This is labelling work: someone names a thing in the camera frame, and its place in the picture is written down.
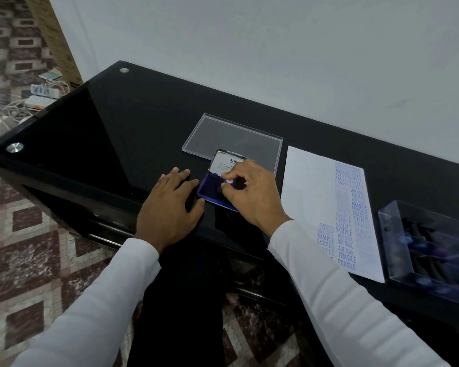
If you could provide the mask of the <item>person's right hand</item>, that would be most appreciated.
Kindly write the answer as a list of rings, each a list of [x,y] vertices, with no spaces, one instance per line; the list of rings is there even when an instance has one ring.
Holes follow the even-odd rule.
[[[247,181],[244,190],[231,203],[248,222],[258,227],[269,238],[291,218],[284,212],[275,176],[253,160],[235,164],[222,178],[242,177]]]

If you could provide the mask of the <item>person's left hand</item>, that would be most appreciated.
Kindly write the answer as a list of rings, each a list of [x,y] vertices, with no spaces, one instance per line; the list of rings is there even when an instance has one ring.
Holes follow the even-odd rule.
[[[179,188],[171,188],[172,170],[166,174],[169,181],[164,188],[152,188],[136,222],[134,237],[152,245],[159,254],[190,234],[198,223],[189,221],[185,205],[199,181],[188,178]]]

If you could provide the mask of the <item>small rubber stamp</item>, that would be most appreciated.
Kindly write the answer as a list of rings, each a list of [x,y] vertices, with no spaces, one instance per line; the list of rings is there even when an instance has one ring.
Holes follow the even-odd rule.
[[[231,185],[236,190],[243,190],[247,186],[247,181],[242,177],[237,177],[233,179],[225,179],[225,178],[216,178],[216,194],[222,195],[222,184]]]

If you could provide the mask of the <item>blue ink stamp pad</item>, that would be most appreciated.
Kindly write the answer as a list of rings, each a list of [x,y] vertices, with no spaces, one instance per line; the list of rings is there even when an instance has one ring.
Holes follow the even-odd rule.
[[[223,195],[216,194],[216,178],[221,178],[223,173],[230,172],[235,164],[246,159],[240,154],[218,149],[212,158],[208,173],[199,183],[197,197],[203,198],[206,202],[213,203],[216,206],[237,211]]]

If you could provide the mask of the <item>person's left forearm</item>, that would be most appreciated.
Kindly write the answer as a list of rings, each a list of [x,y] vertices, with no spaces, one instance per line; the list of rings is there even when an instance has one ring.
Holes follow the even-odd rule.
[[[112,367],[128,323],[159,273],[159,252],[129,238],[86,290],[10,367]]]

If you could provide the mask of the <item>person's right forearm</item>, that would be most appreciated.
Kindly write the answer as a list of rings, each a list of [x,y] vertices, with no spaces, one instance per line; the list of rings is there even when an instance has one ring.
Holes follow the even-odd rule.
[[[335,367],[451,367],[356,283],[293,220],[275,222],[269,251],[287,270]]]

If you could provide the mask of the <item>clear plastic lid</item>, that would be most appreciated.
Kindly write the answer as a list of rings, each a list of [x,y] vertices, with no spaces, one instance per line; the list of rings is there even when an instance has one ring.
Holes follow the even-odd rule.
[[[204,113],[182,151],[211,160],[217,151],[244,156],[277,172],[283,138]]]

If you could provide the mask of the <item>white stamped paper sheet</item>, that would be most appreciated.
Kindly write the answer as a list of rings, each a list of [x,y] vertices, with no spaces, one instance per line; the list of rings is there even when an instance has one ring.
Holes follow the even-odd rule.
[[[336,264],[385,283],[362,168],[289,146],[281,201]]]

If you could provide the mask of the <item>person's black trousers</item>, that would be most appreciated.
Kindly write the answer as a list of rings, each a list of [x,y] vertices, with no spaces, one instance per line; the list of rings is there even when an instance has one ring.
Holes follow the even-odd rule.
[[[144,293],[127,367],[224,367],[219,256],[183,240],[159,259],[161,270]]]

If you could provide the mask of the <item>white power strip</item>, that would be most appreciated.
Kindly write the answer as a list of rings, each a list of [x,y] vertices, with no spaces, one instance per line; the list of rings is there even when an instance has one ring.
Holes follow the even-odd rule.
[[[42,110],[53,103],[55,100],[50,98],[31,95],[29,98],[25,99],[24,105],[27,108]]]
[[[34,96],[45,97],[53,100],[60,99],[63,95],[63,92],[60,89],[35,84],[30,86],[30,92]]]

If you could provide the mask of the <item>brown cardboard box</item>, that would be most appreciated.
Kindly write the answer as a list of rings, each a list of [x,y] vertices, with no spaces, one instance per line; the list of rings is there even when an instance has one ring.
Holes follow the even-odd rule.
[[[25,0],[42,36],[71,90],[83,84],[73,54],[49,0]]]

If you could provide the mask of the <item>clear plastic stamp box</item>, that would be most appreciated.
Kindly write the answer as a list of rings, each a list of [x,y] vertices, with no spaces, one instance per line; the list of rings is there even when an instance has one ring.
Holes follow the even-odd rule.
[[[459,304],[459,220],[401,201],[378,219],[388,279]]]

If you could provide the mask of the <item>set of blue-black stamps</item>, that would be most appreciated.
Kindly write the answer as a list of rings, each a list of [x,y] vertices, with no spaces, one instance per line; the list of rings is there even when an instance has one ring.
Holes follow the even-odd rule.
[[[419,286],[446,295],[459,290],[459,237],[402,218],[405,241]]]

